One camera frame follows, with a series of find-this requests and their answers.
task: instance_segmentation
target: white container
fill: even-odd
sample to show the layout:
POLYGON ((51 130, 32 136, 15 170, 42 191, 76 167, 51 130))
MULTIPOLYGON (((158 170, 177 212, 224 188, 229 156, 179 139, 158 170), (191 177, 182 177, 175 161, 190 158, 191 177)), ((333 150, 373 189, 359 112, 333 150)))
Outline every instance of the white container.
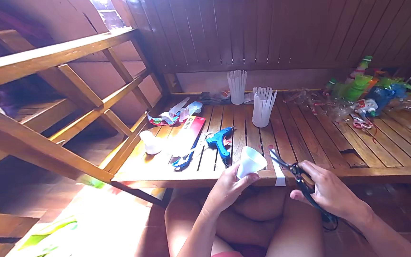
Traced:
POLYGON ((247 83, 247 72, 244 70, 234 70, 228 72, 228 85, 231 94, 231 102, 239 105, 243 104, 245 94, 245 84, 247 83))
POLYGON ((254 107, 253 107, 253 124, 258 128, 264 128, 269 124, 270 113, 277 97, 277 91, 272 95, 271 87, 254 87, 254 107))
POLYGON ((266 159, 255 149, 244 146, 240 155, 240 165, 237 169, 237 177, 242 179, 250 173, 262 170, 267 166, 266 159))
POLYGON ((156 155, 161 152, 164 147, 165 140, 155 137, 150 131, 144 130, 139 136, 145 144, 145 151, 149 155, 156 155))

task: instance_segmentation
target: hand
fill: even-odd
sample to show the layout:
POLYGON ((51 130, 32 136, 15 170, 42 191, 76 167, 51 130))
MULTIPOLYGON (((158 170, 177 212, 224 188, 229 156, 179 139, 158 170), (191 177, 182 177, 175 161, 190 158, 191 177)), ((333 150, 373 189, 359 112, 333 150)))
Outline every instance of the hand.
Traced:
POLYGON ((242 191, 259 179, 257 173, 250 173, 241 180, 237 178, 240 162, 225 169, 205 200, 203 211, 218 216, 233 204, 242 191))
MULTIPOLYGON (((302 161, 299 166, 307 172, 315 182, 312 198, 327 212, 355 223, 369 217, 372 209, 360 200, 331 171, 325 170, 310 161, 302 161)), ((300 190, 293 190, 292 199, 309 203, 300 190)))

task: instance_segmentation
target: floor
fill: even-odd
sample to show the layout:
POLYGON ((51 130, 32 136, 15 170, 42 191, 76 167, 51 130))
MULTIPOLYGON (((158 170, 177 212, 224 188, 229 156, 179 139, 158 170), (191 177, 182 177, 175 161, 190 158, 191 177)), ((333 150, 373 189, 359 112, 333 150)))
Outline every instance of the floor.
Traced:
MULTIPOLYGON (((83 144, 79 138, 68 147, 99 163, 120 140, 119 137, 87 138, 88 144, 83 144)), ((411 185, 354 185, 351 188, 411 242, 411 185)), ((84 187, 14 158, 0 163, 0 213, 41 218, 32 231, 55 219, 75 215, 82 236, 74 246, 83 256, 88 255, 86 253, 168 256, 161 207, 110 186, 84 187)), ((339 225, 335 232, 325 231, 324 235, 329 257, 375 256, 368 243, 344 225, 339 225)))

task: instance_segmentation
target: wooden table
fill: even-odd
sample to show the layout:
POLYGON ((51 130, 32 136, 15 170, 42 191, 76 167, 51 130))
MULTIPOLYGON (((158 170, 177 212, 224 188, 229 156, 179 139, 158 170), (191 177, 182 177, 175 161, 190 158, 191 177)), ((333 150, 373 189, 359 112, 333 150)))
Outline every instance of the wooden table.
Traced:
MULTIPOLYGON (((382 113, 375 119, 376 128, 359 130, 352 121, 334 124, 324 114, 314 115, 307 107, 284 103, 279 94, 272 109, 270 123, 258 128, 252 123, 252 104, 206 105, 201 117, 206 118, 202 133, 218 132, 235 126, 232 135, 232 161, 240 158, 244 146, 262 153, 268 166, 260 171, 259 186, 273 186, 276 175, 269 159, 268 146, 274 145, 288 163, 309 160, 333 171, 345 183, 411 183, 411 130, 404 124, 411 120, 405 111, 382 113)), ((150 131, 168 143, 179 143, 175 135, 181 126, 160 126, 150 131)), ((190 165, 181 172, 169 164, 174 159, 163 150, 147 155, 140 142, 119 169, 113 181, 131 188, 180 188, 212 186, 225 169, 216 149, 201 148, 190 165)), ((283 171, 287 184, 293 177, 283 171)))

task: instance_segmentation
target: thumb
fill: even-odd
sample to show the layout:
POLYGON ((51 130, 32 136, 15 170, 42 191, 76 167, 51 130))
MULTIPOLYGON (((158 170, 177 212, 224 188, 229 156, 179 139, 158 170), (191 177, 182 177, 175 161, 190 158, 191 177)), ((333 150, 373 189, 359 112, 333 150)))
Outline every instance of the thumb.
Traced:
POLYGON ((258 179, 259 179, 258 173, 256 172, 250 173, 246 175, 245 177, 243 177, 241 180, 236 182, 236 189, 243 191, 244 189, 246 189, 249 185, 257 181, 258 179))
POLYGON ((298 200, 298 201, 300 201, 300 202, 306 203, 306 204, 308 204, 308 205, 311 206, 309 200, 307 200, 307 199, 305 198, 305 196, 304 196, 304 194, 301 192, 301 190, 295 189, 295 190, 291 191, 291 193, 289 194, 289 197, 290 197, 291 199, 298 200))

